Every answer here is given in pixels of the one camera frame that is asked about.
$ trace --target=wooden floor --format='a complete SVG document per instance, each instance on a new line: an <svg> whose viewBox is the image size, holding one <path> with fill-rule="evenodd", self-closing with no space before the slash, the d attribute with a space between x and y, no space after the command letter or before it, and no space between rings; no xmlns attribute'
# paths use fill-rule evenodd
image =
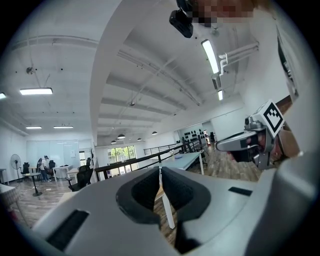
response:
<svg viewBox="0 0 320 256"><path fill-rule="evenodd" d="M207 164L203 165L204 174L207 176L256 182L261 175L261 171L253 163L237 163L227 153L214 150L212 146L208 148L208 154L205 154ZM195 164L188 171L201 174L200 165ZM38 190L43 193L38 197L32 196L35 189L31 180L22 183L12 182L10 186L19 189L19 202L30 226L33 226L47 211L55 207L65 192L70 192L66 180L57 182L54 180L52 182L36 181ZM16 204L13 204L12 208L15 210L18 219L23 223ZM177 213L172 207L171 210L175 226L177 226ZM161 217L161 232L167 241L174 245L176 228L171 229L169 227L161 198L155 201L154 212Z"/></svg>

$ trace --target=ceiling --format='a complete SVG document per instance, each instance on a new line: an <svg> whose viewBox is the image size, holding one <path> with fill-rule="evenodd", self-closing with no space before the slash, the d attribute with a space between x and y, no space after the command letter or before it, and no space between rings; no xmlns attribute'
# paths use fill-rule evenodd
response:
<svg viewBox="0 0 320 256"><path fill-rule="evenodd" d="M48 1L21 26L1 60L0 118L27 134L53 133L53 126L72 125L91 131L90 83L96 49L117 1ZM217 54L251 41L247 24L194 24L193 36L184 38L169 24L175 0L162 0L129 33L112 60L103 85L97 135L109 144L119 133L136 141L167 116L188 111L205 101L218 101L212 69L201 42L210 39ZM33 67L34 74L26 69ZM237 93L247 60L228 67L225 96ZM23 88L51 87L53 95L22 96ZM25 126L42 126L26 131Z"/></svg>

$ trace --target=glass wall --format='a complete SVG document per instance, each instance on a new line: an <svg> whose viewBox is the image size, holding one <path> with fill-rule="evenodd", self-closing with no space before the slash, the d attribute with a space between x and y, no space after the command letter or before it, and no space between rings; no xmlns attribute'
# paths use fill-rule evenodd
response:
<svg viewBox="0 0 320 256"><path fill-rule="evenodd" d="M135 146L123 146L123 147L115 147L108 148L108 159L109 164L115 163L123 163L130 159L136 158L136 150ZM125 174L138 169L138 164L129 164L120 168L115 168L111 170L112 176Z"/></svg>

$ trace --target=man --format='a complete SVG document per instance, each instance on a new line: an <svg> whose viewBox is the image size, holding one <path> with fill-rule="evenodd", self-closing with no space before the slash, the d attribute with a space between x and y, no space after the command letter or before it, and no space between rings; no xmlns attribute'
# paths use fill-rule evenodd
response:
<svg viewBox="0 0 320 256"><path fill-rule="evenodd" d="M48 179L48 176L47 176L48 166L49 166L49 158L48 156L45 155L40 165L40 171L41 171L44 182L51 182L51 179Z"/></svg>

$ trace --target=black and white square marker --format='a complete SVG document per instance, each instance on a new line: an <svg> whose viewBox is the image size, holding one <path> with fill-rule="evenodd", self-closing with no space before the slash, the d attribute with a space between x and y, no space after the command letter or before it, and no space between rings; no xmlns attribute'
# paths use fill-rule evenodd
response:
<svg viewBox="0 0 320 256"><path fill-rule="evenodd" d="M270 106L263 113L263 115L266 121L269 123L270 127L272 128L273 132L275 133L283 121L283 117L279 113L275 104L271 103Z"/></svg>

